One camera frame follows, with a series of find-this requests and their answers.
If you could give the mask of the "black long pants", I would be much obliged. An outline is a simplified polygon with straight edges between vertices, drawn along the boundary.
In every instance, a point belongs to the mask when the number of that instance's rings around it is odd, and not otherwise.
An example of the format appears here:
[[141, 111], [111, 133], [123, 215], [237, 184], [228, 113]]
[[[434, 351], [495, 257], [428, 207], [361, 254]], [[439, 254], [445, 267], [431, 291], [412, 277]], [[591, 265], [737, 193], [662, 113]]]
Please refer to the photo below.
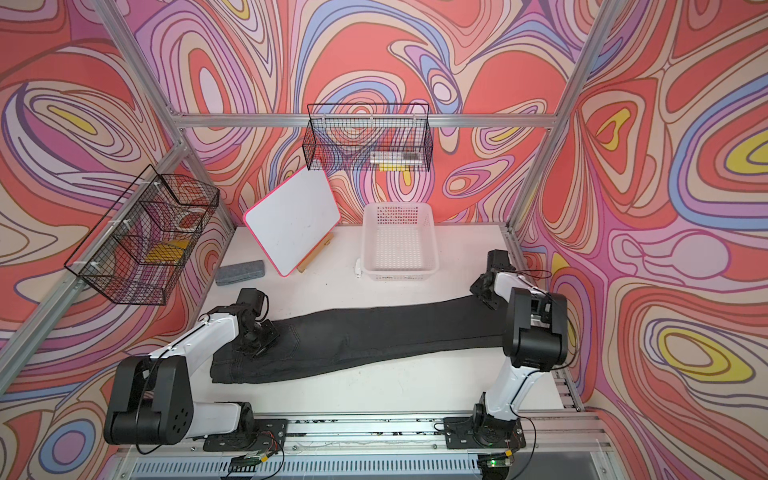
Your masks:
[[502, 345], [507, 302], [473, 296], [436, 303], [313, 312], [274, 323], [277, 339], [257, 355], [239, 340], [212, 358], [215, 384], [266, 384], [443, 351]]

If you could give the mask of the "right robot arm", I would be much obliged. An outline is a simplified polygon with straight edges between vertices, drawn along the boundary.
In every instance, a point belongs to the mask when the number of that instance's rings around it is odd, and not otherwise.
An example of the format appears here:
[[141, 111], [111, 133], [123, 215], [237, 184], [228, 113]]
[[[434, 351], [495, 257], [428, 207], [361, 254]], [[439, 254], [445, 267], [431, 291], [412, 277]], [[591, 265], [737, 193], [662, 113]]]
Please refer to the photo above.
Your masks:
[[470, 292], [493, 309], [506, 303], [502, 349], [507, 360], [492, 387], [483, 394], [481, 405], [486, 417], [515, 422], [523, 400], [538, 379], [566, 364], [568, 300], [508, 271], [482, 274]]

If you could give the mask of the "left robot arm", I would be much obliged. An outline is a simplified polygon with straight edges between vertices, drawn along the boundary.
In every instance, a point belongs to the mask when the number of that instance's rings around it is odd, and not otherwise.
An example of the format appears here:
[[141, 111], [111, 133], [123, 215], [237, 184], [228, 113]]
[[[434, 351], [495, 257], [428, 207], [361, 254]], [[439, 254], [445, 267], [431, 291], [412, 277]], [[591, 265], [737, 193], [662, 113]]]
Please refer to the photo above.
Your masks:
[[192, 375], [223, 346], [258, 356], [279, 338], [260, 309], [243, 304], [217, 307], [167, 346], [122, 360], [103, 430], [111, 445], [154, 448], [203, 438], [213, 449], [247, 450], [260, 428], [247, 402], [206, 403], [193, 398]]

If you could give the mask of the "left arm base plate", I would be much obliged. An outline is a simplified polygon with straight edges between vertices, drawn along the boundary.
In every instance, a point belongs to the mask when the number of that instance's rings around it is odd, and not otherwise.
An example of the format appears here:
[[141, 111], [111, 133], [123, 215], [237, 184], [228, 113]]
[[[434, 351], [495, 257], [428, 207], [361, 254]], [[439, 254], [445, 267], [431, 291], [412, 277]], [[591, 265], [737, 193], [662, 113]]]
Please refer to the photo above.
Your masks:
[[287, 419], [256, 419], [227, 434], [205, 438], [206, 452], [279, 452], [287, 437]]

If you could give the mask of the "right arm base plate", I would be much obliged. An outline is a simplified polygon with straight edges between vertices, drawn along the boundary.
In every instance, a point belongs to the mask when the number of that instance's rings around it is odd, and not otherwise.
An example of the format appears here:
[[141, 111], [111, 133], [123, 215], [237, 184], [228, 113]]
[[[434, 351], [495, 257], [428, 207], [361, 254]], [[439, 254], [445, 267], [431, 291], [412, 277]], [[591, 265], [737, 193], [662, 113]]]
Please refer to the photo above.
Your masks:
[[503, 421], [485, 416], [445, 417], [442, 431], [449, 450], [506, 449], [516, 452], [527, 446], [519, 419]]

